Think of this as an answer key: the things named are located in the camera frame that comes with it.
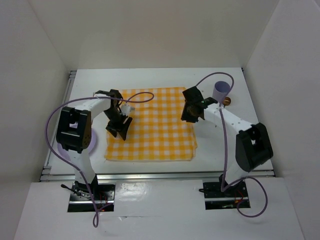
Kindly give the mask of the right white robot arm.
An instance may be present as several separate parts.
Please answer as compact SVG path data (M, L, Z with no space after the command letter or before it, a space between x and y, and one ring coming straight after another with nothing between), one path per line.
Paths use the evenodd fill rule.
M218 190L223 196L230 196L239 182L274 156L267 128L260 122L253 124L239 118L212 97L204 98L196 86L182 94L182 121L197 123L201 118L223 130L224 166Z

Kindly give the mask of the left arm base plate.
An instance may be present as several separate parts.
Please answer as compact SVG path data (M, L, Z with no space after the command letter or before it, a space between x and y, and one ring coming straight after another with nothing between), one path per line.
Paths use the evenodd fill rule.
M73 183L72 187L64 187L70 190L68 201L68 213L87 213L94 212L94 205L91 196L87 190L77 189ZM96 192L93 193L94 202L98 210L102 212L113 212L115 205L115 184L102 184L98 186Z

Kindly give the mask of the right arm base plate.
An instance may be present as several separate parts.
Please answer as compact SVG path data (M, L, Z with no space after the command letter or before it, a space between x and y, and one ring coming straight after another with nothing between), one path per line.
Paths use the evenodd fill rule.
M219 182L203 182L202 188L198 190L204 196L206 210L225 210L250 208L250 200L246 184L242 181L238 185L221 192Z

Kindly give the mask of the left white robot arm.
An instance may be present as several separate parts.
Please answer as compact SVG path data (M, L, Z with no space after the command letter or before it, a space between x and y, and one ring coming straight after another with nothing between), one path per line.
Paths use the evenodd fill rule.
M129 114L134 107L120 106L122 95L118 90L99 90L94 98L76 107L65 106L60 112L56 141L68 154L75 168L75 188L88 200L99 195L98 178L93 170L89 146L92 141L92 121L104 113L108 118L106 130L113 136L127 138L133 120Z

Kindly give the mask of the lavender plate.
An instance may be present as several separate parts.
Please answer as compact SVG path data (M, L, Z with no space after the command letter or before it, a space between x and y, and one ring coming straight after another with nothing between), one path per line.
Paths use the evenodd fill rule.
M88 146L88 152L89 152L89 155L91 155L95 148L96 148L96 142L97 142L97 139L98 139L98 136L97 136L97 132L92 129L91 130L91 142ZM66 151L65 149L62 148L62 145L60 143L57 144L57 150L59 152L59 154L66 160L70 161L70 156L68 154L68 151Z

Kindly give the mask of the yellow checkered cloth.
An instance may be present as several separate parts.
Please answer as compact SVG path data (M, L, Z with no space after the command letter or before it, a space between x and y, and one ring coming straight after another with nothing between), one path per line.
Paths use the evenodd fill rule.
M107 134L105 159L114 162L191 161L197 141L191 123L181 121L185 87L126 89L134 107L126 139Z

